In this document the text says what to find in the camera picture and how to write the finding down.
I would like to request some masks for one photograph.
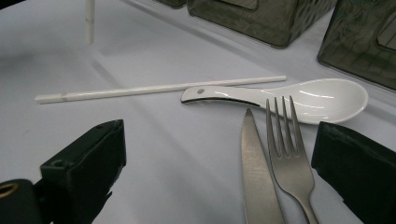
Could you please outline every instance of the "fork handle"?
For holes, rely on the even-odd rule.
[[[301,207],[304,210],[304,216],[308,224],[319,224],[317,216],[315,215],[314,209],[312,208],[309,198],[298,199]]]

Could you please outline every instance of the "white plastic stick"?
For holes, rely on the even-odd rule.
[[[85,39],[88,44],[93,43],[94,14],[95,0],[85,0]]]
[[[235,86],[235,85],[246,85],[253,83],[263,82],[276,82],[284,81],[286,77],[257,77],[257,78],[245,78],[235,80],[223,80],[223,81],[210,81],[210,82],[196,82],[196,83],[184,83],[175,85],[164,85],[164,86],[149,86],[149,87],[135,87],[130,89],[114,89],[106,91],[79,91],[69,93],[57,93],[47,95],[37,95],[35,101],[39,104],[50,104],[70,101],[81,101],[100,99],[107,97],[118,97],[118,96],[129,96],[137,94],[148,94],[165,91],[184,91],[190,87],[195,86]]]

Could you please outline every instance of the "metal ring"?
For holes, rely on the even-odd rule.
[[[8,195],[12,194],[13,192],[15,192],[18,188],[18,184],[17,183],[9,183],[9,184],[5,184],[3,186],[0,186],[0,199],[1,198],[5,198]]]

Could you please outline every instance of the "silverware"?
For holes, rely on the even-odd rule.
[[[275,98],[276,130],[278,144],[274,137],[271,113],[269,112],[269,100],[267,100],[267,138],[270,151],[271,163],[277,184],[289,195],[294,197],[304,210],[304,215],[309,224],[318,223],[314,210],[310,203],[311,191],[315,186],[314,177],[306,157],[304,142],[297,121],[294,103],[290,97],[291,119],[294,127],[293,146],[288,119],[284,119],[287,148],[285,148],[282,130],[280,127],[279,113]],[[283,114],[286,114],[285,98],[282,97]]]
[[[247,110],[241,140],[247,224],[284,223],[253,114]]]
[[[266,108],[266,99],[292,95],[298,119],[302,123],[319,124],[321,121],[342,122],[358,115],[369,99],[367,91],[359,84],[340,78],[323,78],[276,89],[198,86],[188,88],[181,96],[183,104],[201,100],[223,100]]]

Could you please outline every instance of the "fork tine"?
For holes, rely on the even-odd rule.
[[[298,152],[296,152],[296,150],[294,149],[293,142],[291,140],[289,119],[288,119],[288,113],[286,112],[286,103],[284,96],[282,96],[282,105],[283,105],[283,114],[284,114],[284,124],[286,129],[286,141],[287,141],[286,143],[288,146],[288,150],[289,153],[291,153],[291,155],[298,155]]]
[[[295,135],[295,142],[296,142],[296,152],[298,154],[305,153],[303,137],[301,135],[300,125],[299,125],[298,120],[297,120],[296,109],[294,108],[294,102],[293,102],[293,99],[291,98],[291,96],[290,96],[290,111],[291,111],[291,119],[293,121],[293,127],[294,127],[294,135]]]
[[[271,110],[270,110],[270,101],[267,99],[267,140],[268,140],[268,148],[270,151],[271,155],[277,155],[280,157],[280,154],[276,150],[276,145],[275,145],[275,137],[274,137],[274,130],[272,127],[272,121],[271,121]]]
[[[276,117],[277,145],[279,147],[278,152],[281,157],[283,155],[289,156],[289,151],[285,149],[285,143],[283,142],[283,134],[282,134],[282,129],[280,128],[279,112],[277,110],[276,98],[275,98],[275,117]]]

